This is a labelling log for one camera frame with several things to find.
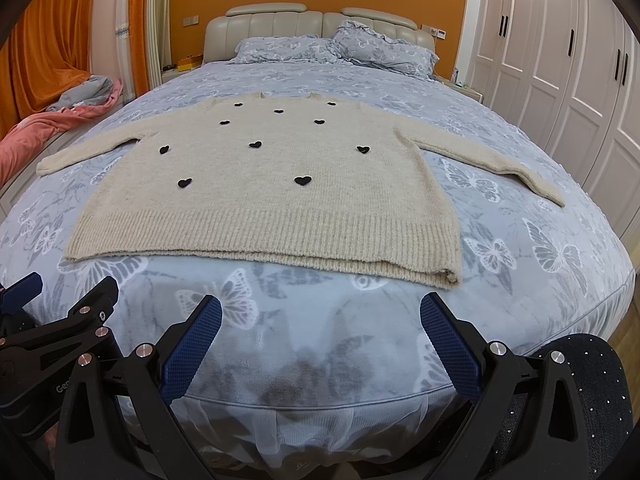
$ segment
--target white curtain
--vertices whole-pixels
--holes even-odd
[[[149,88],[162,84],[161,68],[171,63],[169,0],[146,0],[146,69]]]
[[[127,104],[136,98],[129,47],[129,0],[116,0],[116,23],[116,46],[120,78],[122,79],[122,98],[124,104]]]

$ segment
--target black fabric surface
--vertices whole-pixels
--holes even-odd
[[[615,350],[594,335],[557,339],[532,356],[544,357],[553,350],[564,354],[574,374],[589,442],[590,478],[595,480],[618,454],[634,427],[622,363]]]

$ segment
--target beige knit sweater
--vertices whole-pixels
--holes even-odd
[[[141,140],[87,201],[67,258],[199,254],[450,288],[462,272],[458,218],[420,148],[515,174],[564,205],[539,175],[481,144],[315,93],[211,98],[67,148],[38,174],[131,139]]]

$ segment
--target ribbed hem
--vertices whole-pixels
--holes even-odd
[[[373,274],[450,288],[461,274],[457,220],[417,224],[322,210],[136,210],[82,214],[65,256],[199,254]]]

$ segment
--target yellow box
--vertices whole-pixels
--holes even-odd
[[[191,70],[193,68],[197,68],[202,64],[203,55],[199,54],[198,56],[189,56],[185,57],[178,61],[178,72],[184,72],[185,70]]]

